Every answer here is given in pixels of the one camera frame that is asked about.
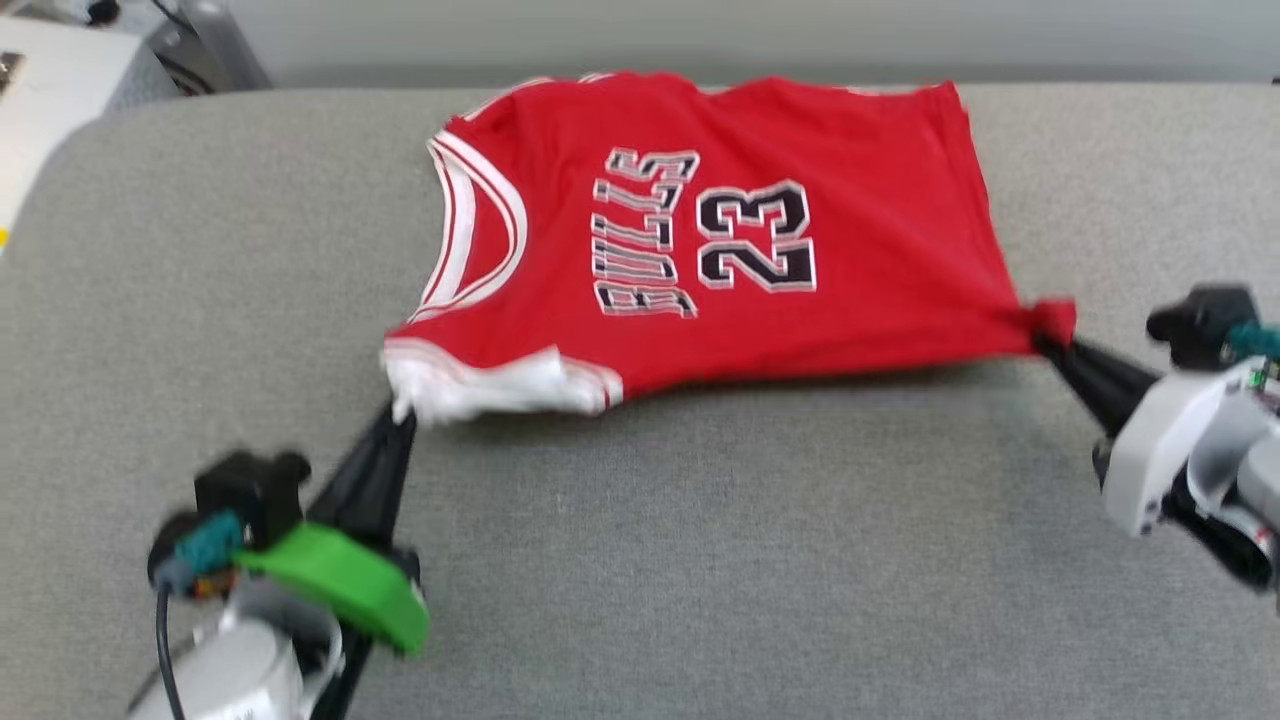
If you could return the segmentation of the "white partition panel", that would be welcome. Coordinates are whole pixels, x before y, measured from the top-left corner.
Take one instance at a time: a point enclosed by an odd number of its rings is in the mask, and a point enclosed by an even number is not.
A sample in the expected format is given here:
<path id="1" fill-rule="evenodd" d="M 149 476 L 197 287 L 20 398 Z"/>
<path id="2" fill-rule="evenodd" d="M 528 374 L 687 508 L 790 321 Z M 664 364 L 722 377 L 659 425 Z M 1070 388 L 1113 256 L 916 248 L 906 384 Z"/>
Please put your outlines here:
<path id="1" fill-rule="evenodd" d="M 278 87 L 1280 77 L 1280 0 L 230 0 Z"/>

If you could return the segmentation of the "red basketball jersey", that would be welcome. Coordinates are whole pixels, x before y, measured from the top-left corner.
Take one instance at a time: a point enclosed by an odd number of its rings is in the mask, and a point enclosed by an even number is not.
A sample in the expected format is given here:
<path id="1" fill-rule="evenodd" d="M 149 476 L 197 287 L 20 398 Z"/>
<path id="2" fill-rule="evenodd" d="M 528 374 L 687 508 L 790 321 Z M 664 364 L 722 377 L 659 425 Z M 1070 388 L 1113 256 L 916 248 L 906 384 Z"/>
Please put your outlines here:
<path id="1" fill-rule="evenodd" d="M 538 78 L 430 140 L 439 258 L 381 361 L 397 421 L 594 415 L 680 386 L 1073 340 L 1021 299 L 955 85 Z"/>

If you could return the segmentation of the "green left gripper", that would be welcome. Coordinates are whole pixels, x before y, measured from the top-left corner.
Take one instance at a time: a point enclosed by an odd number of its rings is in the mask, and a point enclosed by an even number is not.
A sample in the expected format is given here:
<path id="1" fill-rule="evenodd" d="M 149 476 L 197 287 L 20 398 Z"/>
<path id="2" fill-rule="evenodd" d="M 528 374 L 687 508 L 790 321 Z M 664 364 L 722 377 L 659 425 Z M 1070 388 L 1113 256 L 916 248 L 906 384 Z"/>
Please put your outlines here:
<path id="1" fill-rule="evenodd" d="M 421 653 L 430 615 L 417 582 L 361 544 L 393 546 L 416 432 L 416 418 L 396 421 L 393 410 L 383 409 L 306 509 L 308 521 L 266 550 L 237 552 L 236 566 L 266 575 L 399 653 Z"/>

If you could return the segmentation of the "grey partition post with foot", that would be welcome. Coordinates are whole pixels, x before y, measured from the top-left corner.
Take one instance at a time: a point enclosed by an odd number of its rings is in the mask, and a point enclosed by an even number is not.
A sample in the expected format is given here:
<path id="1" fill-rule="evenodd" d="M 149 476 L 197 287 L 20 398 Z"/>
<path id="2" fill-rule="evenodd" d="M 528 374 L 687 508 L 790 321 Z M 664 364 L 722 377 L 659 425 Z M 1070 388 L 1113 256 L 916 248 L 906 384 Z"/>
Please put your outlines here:
<path id="1" fill-rule="evenodd" d="M 234 18 L 233 0 L 148 0 L 178 29 L 198 40 L 230 90 L 268 91 L 274 83 Z"/>

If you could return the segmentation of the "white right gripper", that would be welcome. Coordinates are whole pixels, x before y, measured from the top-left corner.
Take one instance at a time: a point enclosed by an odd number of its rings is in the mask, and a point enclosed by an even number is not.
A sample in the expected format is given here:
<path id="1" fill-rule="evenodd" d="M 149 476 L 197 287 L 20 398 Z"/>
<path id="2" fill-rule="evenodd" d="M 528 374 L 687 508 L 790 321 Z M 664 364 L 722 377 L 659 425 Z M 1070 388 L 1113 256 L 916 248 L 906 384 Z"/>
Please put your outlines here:
<path id="1" fill-rule="evenodd" d="M 1224 372 L 1175 370 L 1162 378 L 1087 340 L 1039 333 L 1038 352 L 1105 434 L 1117 436 L 1102 493 L 1108 518 L 1126 536 L 1143 536 L 1156 523 L 1181 473 L 1193 509 L 1219 514 L 1248 452 L 1280 437 L 1280 418 L 1254 392 L 1265 366 L 1261 360 Z"/>

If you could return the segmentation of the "white metal equipment box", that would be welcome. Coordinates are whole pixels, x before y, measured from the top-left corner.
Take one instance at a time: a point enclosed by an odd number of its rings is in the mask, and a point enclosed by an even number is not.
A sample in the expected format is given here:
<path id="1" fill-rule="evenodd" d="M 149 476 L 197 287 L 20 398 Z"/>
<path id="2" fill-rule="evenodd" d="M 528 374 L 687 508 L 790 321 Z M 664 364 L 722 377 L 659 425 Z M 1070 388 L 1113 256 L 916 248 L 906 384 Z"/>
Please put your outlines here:
<path id="1" fill-rule="evenodd" d="M 0 15 L 0 254 L 46 160 L 70 135 L 179 96 L 137 36 Z"/>

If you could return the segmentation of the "grey fabric sofa cushion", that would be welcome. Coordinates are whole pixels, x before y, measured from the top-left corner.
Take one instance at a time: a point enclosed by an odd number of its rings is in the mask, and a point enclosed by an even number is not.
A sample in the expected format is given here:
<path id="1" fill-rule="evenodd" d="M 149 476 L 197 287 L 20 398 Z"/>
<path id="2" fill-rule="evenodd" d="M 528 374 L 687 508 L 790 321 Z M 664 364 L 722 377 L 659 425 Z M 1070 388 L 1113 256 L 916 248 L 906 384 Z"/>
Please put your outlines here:
<path id="1" fill-rule="evenodd" d="M 426 140 L 477 88 L 227 94 L 72 135 L 0 258 L 0 720 L 113 720 L 145 561 L 236 446 L 339 462 L 435 264 Z M 1021 292 L 1143 363 L 1152 307 L 1280 319 L 1280 88 L 968 85 Z M 1280 720 L 1280 616 L 1107 519 L 1043 363 L 669 393 L 420 434 L 433 625 L 355 720 Z"/>

